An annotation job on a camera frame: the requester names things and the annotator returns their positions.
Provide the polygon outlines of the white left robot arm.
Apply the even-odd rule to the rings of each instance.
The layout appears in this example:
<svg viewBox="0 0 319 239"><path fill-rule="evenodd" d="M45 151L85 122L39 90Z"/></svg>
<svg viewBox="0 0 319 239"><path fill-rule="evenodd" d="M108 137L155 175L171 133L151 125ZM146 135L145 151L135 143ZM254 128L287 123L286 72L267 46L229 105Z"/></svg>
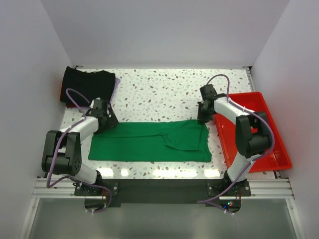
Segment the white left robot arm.
<svg viewBox="0 0 319 239"><path fill-rule="evenodd" d="M46 134L41 168L47 173L46 187L65 178L86 184L91 195L103 191L98 171L82 162L81 143L89 136L101 134L119 124L108 100L95 99L89 110L75 124Z"/></svg>

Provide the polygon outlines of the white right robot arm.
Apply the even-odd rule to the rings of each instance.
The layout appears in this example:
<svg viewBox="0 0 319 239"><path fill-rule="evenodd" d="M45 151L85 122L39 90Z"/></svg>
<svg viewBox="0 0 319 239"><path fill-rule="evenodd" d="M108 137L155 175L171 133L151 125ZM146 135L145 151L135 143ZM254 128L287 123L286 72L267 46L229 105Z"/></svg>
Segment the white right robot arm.
<svg viewBox="0 0 319 239"><path fill-rule="evenodd" d="M239 182L255 161L274 147L274 134L268 124L265 112L255 112L234 102L227 94L218 94L212 84L200 88L202 101L198 103L197 120L200 124L213 120L220 114L235 125L237 154L231 166L224 173L222 190L232 196L239 191Z"/></svg>

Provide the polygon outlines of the green t shirt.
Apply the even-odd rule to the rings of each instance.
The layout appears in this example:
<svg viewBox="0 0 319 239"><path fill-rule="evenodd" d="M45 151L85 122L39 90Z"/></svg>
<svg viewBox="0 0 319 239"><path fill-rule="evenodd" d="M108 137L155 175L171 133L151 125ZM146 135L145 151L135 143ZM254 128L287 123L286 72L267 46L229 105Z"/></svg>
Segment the green t shirt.
<svg viewBox="0 0 319 239"><path fill-rule="evenodd" d="M120 162L210 162L209 131L189 119L123 122L92 137L89 160Z"/></svg>

